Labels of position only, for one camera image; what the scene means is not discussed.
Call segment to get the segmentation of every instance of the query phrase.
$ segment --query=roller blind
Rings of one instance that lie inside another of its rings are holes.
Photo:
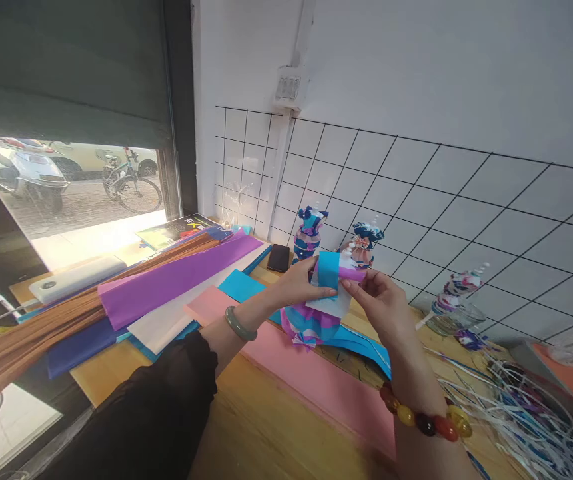
[[[165,148],[156,0],[0,1],[0,135]]]

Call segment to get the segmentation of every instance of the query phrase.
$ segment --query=grid wall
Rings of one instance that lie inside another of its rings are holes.
[[[411,305],[426,311],[451,273],[486,261],[485,335],[573,341],[573,167],[297,119],[272,241],[291,245],[296,212],[316,202],[330,251],[378,215],[374,268]]]
[[[215,205],[219,218],[267,238],[278,131],[271,113],[216,107]]]

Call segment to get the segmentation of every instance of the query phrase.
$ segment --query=cobblestone street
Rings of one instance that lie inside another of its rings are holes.
[[[160,187],[157,175],[147,179]],[[101,180],[71,182],[62,196],[62,211],[57,214],[46,212],[30,199],[16,199],[5,193],[0,196],[30,240],[138,215],[109,200]]]

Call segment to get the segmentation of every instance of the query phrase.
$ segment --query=scooter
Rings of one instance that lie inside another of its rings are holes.
[[[69,182],[53,160],[40,155],[40,147],[26,148],[19,139],[0,140],[5,144],[0,147],[0,191],[40,202],[51,213],[62,210],[62,194]]]

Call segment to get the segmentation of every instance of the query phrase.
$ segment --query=bicycle wheel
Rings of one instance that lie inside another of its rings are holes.
[[[151,180],[138,177],[124,177],[115,184],[118,202],[133,213],[149,213],[162,203],[162,193]]]
[[[117,178],[117,173],[111,167],[102,168],[102,186],[105,188],[105,193],[109,197],[109,200],[116,201],[118,199],[115,190],[111,188],[111,184],[116,181]]]

